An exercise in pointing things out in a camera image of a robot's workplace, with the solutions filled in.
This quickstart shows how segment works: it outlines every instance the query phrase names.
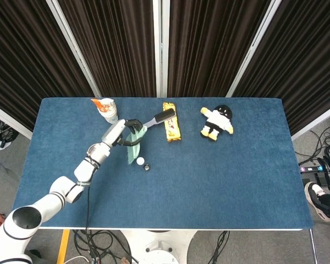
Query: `yellow stripe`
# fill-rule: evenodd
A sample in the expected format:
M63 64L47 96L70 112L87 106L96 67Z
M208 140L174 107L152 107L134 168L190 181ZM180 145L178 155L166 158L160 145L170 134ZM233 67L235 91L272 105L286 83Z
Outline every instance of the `yellow stripe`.
M59 256L57 257L57 264L63 264L65 262L65 255L66 255L69 236L70 236L70 229L64 229L64 231L62 232Z

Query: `shoe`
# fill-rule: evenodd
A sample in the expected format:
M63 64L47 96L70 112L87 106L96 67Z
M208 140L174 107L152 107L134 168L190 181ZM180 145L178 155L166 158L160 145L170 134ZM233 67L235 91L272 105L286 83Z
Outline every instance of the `shoe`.
M325 222L330 222L330 194L326 194L319 185L312 181L306 184L304 193L319 217Z
M205 131L205 130L203 129L202 131L200 131L200 134L201 134L202 136L207 137L207 136L209 135L209 132L208 132L208 131Z
M210 133L208 135L209 139L213 140L213 141L216 141L218 139L218 136L217 135L214 135L214 133Z

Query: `black curtain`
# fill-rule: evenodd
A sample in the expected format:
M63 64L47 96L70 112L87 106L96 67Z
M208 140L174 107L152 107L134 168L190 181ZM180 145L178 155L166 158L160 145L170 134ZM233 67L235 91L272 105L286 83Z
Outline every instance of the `black curtain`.
M171 1L168 96L225 96L269 3Z
M60 0L103 96L156 96L152 0Z
M282 98L291 134L330 109L330 0L284 0L234 96Z
M45 1L0 0L0 108L34 128L44 97L93 96Z

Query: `black bristles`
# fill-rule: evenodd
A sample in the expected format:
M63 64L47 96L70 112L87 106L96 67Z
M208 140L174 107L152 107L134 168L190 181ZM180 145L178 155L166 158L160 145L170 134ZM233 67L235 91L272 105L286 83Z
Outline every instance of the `black bristles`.
M176 116L175 110L170 108L170 109L167 109L166 111L156 114L154 117L155 117L156 123L160 123L160 122L165 121L174 116Z

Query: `white plush doll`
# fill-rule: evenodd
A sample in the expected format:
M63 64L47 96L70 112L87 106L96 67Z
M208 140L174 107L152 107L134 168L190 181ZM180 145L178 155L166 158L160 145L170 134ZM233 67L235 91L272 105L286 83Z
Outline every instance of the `white plush doll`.
M232 111L228 106L224 104L217 106L213 112L206 107L202 107L200 112L208 118L202 131L200 131L201 136L216 141L218 134L223 130L231 135L233 134L233 127L230 122Z

